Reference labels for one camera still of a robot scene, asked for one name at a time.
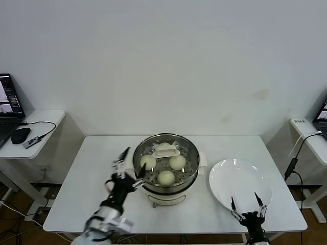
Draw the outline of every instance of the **white desk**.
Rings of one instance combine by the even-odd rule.
[[[302,138],[309,136],[308,132],[315,132],[317,129],[312,125],[313,118],[292,118],[291,125],[296,129],[296,131],[301,134],[306,134]],[[309,146],[310,150],[317,157],[319,162],[324,166],[327,166],[327,141],[322,136],[310,137],[306,140],[306,144]],[[313,194],[309,190],[303,191],[306,199],[303,202],[303,208],[310,208],[314,215],[316,216],[319,223],[326,223],[326,218],[321,212],[317,205],[317,202],[327,195],[327,184],[321,186]]]
[[[139,190],[127,196],[124,216],[134,222],[132,233],[244,233],[242,227],[214,198],[208,173],[218,161],[246,159],[270,178],[273,198],[263,228],[267,232],[300,231],[307,223],[273,159],[259,136],[186,136],[206,154],[208,167],[198,176],[187,200],[170,207],[152,208]],[[88,136],[85,138],[56,197],[43,228],[49,232],[81,233],[85,221],[107,198],[104,182],[112,161],[130,146],[127,161],[146,136]]]
[[[24,121],[32,123],[35,121],[51,121],[57,126],[60,124],[65,116],[64,111],[60,110],[36,110],[28,111],[26,113],[26,118]],[[44,133],[50,131],[53,128],[52,124],[35,124],[28,126],[21,126],[21,128],[31,128],[32,131],[28,135],[28,139],[32,139],[35,136],[43,135]],[[42,150],[47,140],[51,137],[54,131],[45,136],[41,142],[35,144],[34,146],[25,149],[22,144],[13,144],[9,139],[5,145],[0,149],[0,158],[11,159],[2,162],[0,165],[1,172],[7,176],[13,183],[15,183],[19,188],[21,188],[26,194],[28,194],[33,200],[35,200],[30,211],[28,213],[35,213],[39,206],[44,206],[47,202],[44,194],[48,191],[48,188],[43,188],[40,192],[37,191],[19,172],[19,159],[32,159],[37,156],[37,154]],[[49,200],[47,206],[51,207],[53,200]]]

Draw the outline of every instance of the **computer mouse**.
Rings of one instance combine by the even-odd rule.
[[[13,144],[21,144],[23,143],[27,136],[30,134],[31,129],[29,128],[22,128],[16,129],[14,132],[11,133],[11,142]]]

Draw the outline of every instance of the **robotic hand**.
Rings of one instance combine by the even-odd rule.
[[[270,241],[265,237],[265,230],[261,225],[265,221],[265,214],[267,205],[264,205],[261,198],[254,193],[255,198],[259,204],[259,211],[247,212],[239,214],[236,211],[236,206],[233,197],[231,197],[231,214],[237,219],[242,226],[245,226],[249,232],[250,239],[246,244],[248,245],[269,245]]]
[[[100,208],[86,222],[82,235],[77,237],[74,245],[103,245],[111,244],[110,237],[114,233],[129,233],[133,223],[122,217],[124,212],[123,203],[128,193],[136,191],[144,184],[143,177],[146,173],[144,164],[138,176],[140,179],[133,179],[125,172],[125,158],[128,154],[127,148],[113,162],[114,173],[111,179],[106,181],[105,186],[109,197],[100,204]]]

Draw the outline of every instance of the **wall outlet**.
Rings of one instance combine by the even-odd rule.
[[[37,165],[37,168],[42,171],[42,170],[47,170],[47,171],[51,171],[51,167],[50,165],[47,165],[47,164],[38,164]]]

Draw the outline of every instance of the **wooden floor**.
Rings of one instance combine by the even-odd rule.
[[[0,197],[4,195],[6,187],[0,187]],[[58,188],[51,188],[47,194],[47,197],[50,199],[55,198],[58,193]],[[293,195],[297,200],[300,198],[300,191],[292,191]],[[24,212],[26,208],[31,204],[32,200],[24,192],[19,191],[18,193],[12,194],[9,199],[20,212]],[[327,198],[320,200],[318,203],[322,212],[327,216]],[[43,223],[46,214],[49,209],[44,210],[44,214],[39,215],[37,221]],[[310,210],[304,210],[303,214],[308,223],[308,229],[303,232],[303,244],[305,245],[318,245],[318,244],[327,244],[327,224],[319,224],[316,221],[315,216]],[[18,215],[9,210],[6,207],[0,209],[0,218],[16,218]],[[4,231],[10,229],[17,220],[3,220],[0,219],[0,245],[17,245],[16,237],[10,238],[6,241],[5,239],[15,235],[16,233]],[[25,234],[20,236],[20,245],[67,245],[68,241],[63,240],[59,236],[53,233],[47,233],[43,231],[42,227],[37,227],[33,222],[25,222],[21,219],[19,224],[19,233],[30,230]],[[12,228],[13,231],[17,231],[17,224]],[[113,238],[113,243],[116,243],[119,237]],[[129,240],[121,241],[120,243],[129,244],[129,243],[142,243],[142,244],[187,244],[187,243],[232,243],[232,242],[242,242],[240,235],[137,235]],[[285,233],[282,236],[276,238],[272,241],[272,245],[289,245],[289,244],[298,244],[300,245],[300,233],[291,232]]]

